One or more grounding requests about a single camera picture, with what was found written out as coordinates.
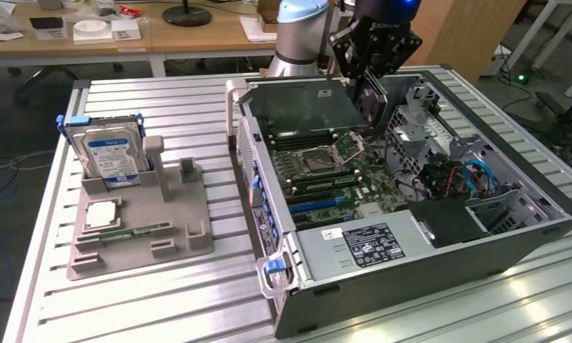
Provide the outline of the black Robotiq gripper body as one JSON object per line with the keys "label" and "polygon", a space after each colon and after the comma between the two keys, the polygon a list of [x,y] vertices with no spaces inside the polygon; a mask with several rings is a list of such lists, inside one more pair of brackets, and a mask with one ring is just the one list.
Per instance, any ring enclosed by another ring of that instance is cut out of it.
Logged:
{"label": "black Robotiq gripper body", "polygon": [[419,8],[420,0],[355,1],[350,28],[356,47],[399,41],[410,33]]}

